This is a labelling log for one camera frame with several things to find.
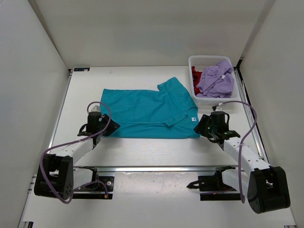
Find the clothes in basket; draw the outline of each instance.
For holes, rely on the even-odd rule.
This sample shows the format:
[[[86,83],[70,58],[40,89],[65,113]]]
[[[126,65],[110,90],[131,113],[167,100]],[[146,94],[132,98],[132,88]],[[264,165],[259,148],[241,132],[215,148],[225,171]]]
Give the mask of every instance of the clothes in basket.
[[[232,72],[233,67],[227,60],[220,61],[216,66],[205,67],[196,85],[200,91],[196,96],[230,98],[234,86]]]
[[[187,89],[173,77],[153,90],[104,89],[101,102],[110,107],[120,128],[110,137],[198,138],[198,108]],[[102,113],[109,114],[101,106]]]

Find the purple cloth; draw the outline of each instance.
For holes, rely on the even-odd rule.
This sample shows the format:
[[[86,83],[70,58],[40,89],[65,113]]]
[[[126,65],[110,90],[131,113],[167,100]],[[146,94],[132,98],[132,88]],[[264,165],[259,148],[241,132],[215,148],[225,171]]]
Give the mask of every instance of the purple cloth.
[[[233,67],[227,60],[222,60],[216,66],[205,67],[196,85],[201,93],[196,96],[230,98],[234,85],[232,71]]]

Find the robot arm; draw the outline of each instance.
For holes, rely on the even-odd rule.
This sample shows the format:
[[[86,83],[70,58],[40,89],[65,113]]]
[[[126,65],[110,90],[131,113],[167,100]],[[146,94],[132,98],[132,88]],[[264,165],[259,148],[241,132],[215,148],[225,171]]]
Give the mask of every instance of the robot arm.
[[[92,137],[86,141],[82,139],[93,136],[105,128],[109,121],[109,117],[102,115],[99,111],[88,113],[87,124],[84,124],[79,131],[78,143],[68,145],[62,151],[50,152],[43,158],[43,168],[55,188],[56,192],[67,200],[73,195],[73,190],[83,186],[84,184],[98,180],[97,169],[90,167],[74,168],[76,162],[87,152],[93,150],[99,143],[102,136],[109,136],[116,131],[120,125],[110,120],[108,127],[102,134]],[[37,178],[34,186],[34,193],[38,196],[55,197],[47,185],[41,169],[39,167]]]
[[[240,135],[229,130],[229,115],[223,111],[203,115],[194,131],[217,143],[239,164],[244,172],[234,167],[223,167],[216,170],[213,176],[218,185],[228,185],[242,191],[247,196],[252,210],[256,213],[273,211],[290,206],[286,174],[281,167],[272,167],[260,159],[249,147],[240,145]],[[242,153],[239,158],[239,147]]]

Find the red cloth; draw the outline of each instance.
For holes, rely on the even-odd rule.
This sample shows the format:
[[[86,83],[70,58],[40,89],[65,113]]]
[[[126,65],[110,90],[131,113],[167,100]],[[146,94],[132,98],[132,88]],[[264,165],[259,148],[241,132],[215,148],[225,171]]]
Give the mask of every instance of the red cloth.
[[[200,82],[200,76],[201,73],[200,71],[195,70],[195,66],[191,67],[192,70],[192,78],[193,78],[193,85],[194,85],[194,93],[195,95],[200,94],[200,90],[196,87],[196,85]]]

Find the shirt sleeve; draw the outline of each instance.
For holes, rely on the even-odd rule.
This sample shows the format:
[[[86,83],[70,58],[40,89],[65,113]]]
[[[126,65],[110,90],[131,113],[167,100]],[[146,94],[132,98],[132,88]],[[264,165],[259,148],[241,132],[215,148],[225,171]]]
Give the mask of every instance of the shirt sleeve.
[[[188,90],[178,81],[176,77],[170,78],[168,81],[157,85],[159,91],[167,91],[171,93],[185,93]]]

